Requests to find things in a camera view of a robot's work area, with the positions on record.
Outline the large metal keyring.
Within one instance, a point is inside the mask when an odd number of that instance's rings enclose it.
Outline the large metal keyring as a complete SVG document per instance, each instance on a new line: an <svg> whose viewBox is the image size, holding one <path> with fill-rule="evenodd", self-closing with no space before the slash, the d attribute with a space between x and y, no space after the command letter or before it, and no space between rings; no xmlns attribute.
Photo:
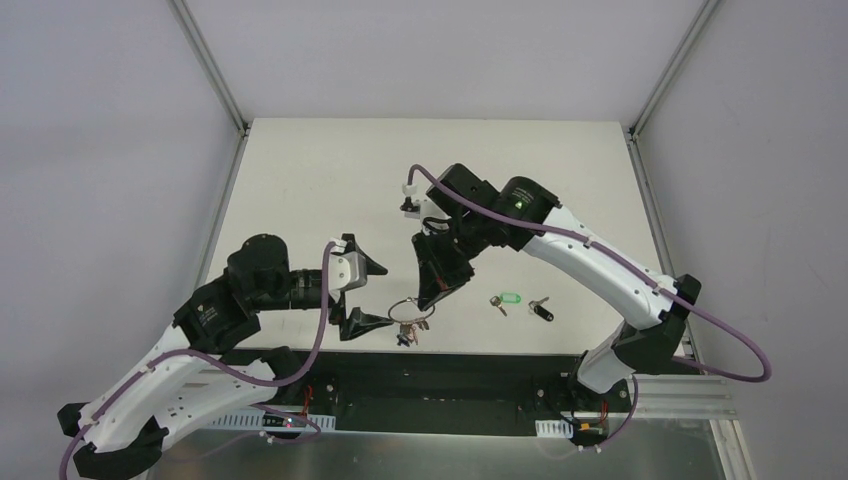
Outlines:
<svg viewBox="0 0 848 480"><path fill-rule="evenodd" d="M422 309L418 306L417 298L406 297L388 308L387 317L397 324L417 324L427 321L435 311L435 306Z"/></svg>

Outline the blue capped key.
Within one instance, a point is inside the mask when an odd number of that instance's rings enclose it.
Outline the blue capped key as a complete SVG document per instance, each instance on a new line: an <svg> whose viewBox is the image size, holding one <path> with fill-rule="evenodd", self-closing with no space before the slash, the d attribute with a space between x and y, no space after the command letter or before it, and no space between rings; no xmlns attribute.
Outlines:
<svg viewBox="0 0 848 480"><path fill-rule="evenodd" d="M396 335L396 339L397 339L397 345L398 346L404 346L404 347L410 346L409 330L408 330L406 325L401 325L399 327L399 332Z"/></svg>

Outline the green tag key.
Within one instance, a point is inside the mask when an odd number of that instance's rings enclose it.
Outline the green tag key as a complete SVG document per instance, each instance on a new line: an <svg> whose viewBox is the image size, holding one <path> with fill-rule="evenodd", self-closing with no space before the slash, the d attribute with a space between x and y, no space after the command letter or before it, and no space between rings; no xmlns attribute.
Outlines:
<svg viewBox="0 0 848 480"><path fill-rule="evenodd" d="M522 297L518 293L503 292L492 296L489 303L497 309L503 316L507 316L507 307L510 305L518 305L522 302Z"/></svg>

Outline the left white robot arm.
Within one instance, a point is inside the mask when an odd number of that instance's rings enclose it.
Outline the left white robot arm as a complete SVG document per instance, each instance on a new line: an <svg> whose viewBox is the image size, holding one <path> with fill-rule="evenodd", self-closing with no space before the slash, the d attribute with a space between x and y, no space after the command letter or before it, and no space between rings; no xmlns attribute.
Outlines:
<svg viewBox="0 0 848 480"><path fill-rule="evenodd" d="M294 270L284 240L257 234L232 253L223 273L197 288L152 349L120 382L87 403L58 412L69 437L59 466L86 479L130 479L146 472L187 434L229 410L273 397L297 402L319 347L304 359L287 347L237 365L234 349L260 331L263 311L317 310L318 327L355 337L375 318L348 309L345 295L387 269L351 234L331 240L319 269Z"/></svg>

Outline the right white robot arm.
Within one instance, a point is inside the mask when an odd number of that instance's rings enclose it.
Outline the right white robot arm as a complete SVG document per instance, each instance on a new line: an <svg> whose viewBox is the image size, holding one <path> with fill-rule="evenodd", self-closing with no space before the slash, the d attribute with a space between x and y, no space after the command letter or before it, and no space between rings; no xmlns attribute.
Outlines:
<svg viewBox="0 0 848 480"><path fill-rule="evenodd" d="M569 400L595 408L633 373L658 374L671 361L699 282L651 272L602 239L559 198L524 176L502 189L461 163L433 179L417 196L411 179L402 186L402 211L421 225L413 238L419 266L418 307L429 310L473 277L473 259L489 247L509 247L564 272L622 317L601 344L587 351L569 375Z"/></svg>

